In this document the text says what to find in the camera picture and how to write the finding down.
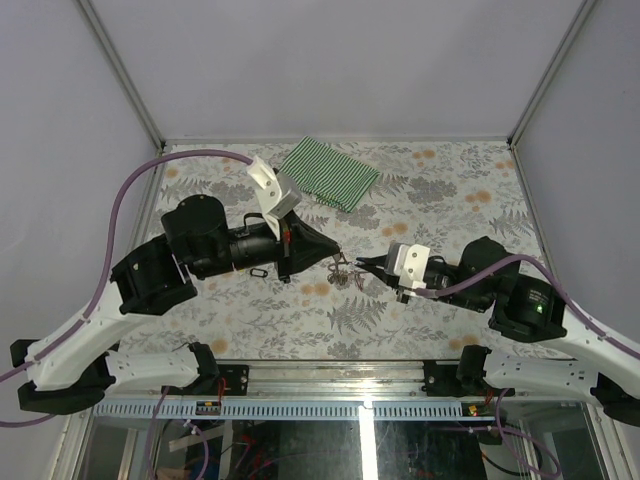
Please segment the aluminium mounting rail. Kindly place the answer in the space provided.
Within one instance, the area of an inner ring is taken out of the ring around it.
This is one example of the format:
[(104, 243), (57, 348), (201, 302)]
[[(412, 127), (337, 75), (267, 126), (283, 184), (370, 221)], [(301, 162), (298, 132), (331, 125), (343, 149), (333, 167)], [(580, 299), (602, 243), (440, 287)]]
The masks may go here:
[(125, 362), (108, 395), (226, 397), (284, 395), (313, 398), (371, 393), (428, 397), (492, 397), (500, 393), (567, 397), (598, 405), (611, 389), (602, 374), (577, 360), (529, 359), (493, 352), (478, 360), (422, 362), (220, 363), (199, 372), (176, 360)]

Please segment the floral patterned table mat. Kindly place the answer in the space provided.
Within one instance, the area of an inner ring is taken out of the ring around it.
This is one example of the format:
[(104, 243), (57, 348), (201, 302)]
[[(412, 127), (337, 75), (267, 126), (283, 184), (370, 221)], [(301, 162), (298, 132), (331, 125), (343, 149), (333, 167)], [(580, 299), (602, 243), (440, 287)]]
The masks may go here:
[[(348, 260), (422, 244), (449, 262), (488, 236), (507, 250), (540, 253), (516, 167), (502, 141), (342, 142), (336, 150), (378, 179), (345, 213), (306, 197), (298, 215), (336, 240)], [(452, 359), (469, 344), (519, 356), (553, 351), (502, 337), (488, 318), (446, 304), (399, 303), (358, 269), (332, 279), (327, 263), (282, 283), (242, 270), (197, 283), (196, 298), (122, 339), (129, 353), (162, 353), (198, 341), (220, 359)]]

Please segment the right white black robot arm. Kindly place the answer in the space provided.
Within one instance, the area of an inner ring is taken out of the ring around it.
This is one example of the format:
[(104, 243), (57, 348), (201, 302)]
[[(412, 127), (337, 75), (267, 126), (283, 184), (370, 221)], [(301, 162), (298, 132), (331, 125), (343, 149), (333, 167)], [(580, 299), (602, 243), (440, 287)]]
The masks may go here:
[(578, 399), (618, 422), (638, 425), (638, 343), (588, 315), (535, 258), (512, 254), (482, 237), (465, 247), (457, 264), (425, 246), (403, 243), (392, 244), (382, 256), (360, 257), (356, 264), (394, 290), (402, 303), (422, 297), (486, 313), (489, 328), (501, 336), (567, 356), (527, 359), (468, 345), (454, 364), (425, 363), (428, 395), (533, 391)]

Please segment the black tag with white label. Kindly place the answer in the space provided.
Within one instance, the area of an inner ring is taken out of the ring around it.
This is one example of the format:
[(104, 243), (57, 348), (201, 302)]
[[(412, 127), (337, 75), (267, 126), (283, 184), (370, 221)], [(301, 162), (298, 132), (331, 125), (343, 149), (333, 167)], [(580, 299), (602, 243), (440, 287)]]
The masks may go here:
[(269, 272), (261, 268), (251, 268), (249, 271), (249, 275), (252, 277), (264, 279), (269, 275)]

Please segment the large silver keyring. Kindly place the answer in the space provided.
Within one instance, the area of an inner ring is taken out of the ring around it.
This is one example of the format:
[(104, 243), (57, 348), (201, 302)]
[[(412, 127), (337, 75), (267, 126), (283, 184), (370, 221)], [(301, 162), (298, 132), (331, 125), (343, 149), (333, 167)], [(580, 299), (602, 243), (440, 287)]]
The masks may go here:
[(331, 257), (331, 262), (327, 267), (327, 282), (337, 288), (347, 288), (354, 285), (358, 291), (364, 290), (364, 277), (353, 268), (343, 253), (338, 253)]

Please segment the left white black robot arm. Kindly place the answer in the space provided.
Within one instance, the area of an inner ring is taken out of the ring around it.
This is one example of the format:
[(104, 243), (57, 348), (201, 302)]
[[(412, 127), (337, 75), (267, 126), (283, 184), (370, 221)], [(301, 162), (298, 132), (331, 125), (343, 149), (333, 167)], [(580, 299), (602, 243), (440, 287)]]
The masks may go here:
[(98, 305), (78, 320), (76, 332), (12, 344), (12, 362), (26, 367), (28, 376), (17, 391), (20, 408), (69, 415), (114, 393), (215, 393), (220, 373), (206, 344), (193, 342), (160, 354), (126, 354), (116, 347), (137, 327), (195, 298), (196, 280), (272, 263), (278, 279), (287, 283), (340, 252), (337, 242), (295, 212), (277, 221), (277, 233), (261, 215), (255, 219), (231, 229), (222, 203), (206, 195), (191, 196), (163, 215), (163, 234), (113, 267)]

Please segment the green white striped cloth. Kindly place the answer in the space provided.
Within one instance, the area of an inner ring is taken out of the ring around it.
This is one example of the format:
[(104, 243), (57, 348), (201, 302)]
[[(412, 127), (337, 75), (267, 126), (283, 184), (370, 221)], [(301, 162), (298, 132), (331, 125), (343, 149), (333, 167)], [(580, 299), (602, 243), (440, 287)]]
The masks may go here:
[(380, 172), (312, 137), (303, 138), (286, 156), (280, 172), (318, 203), (351, 213)]

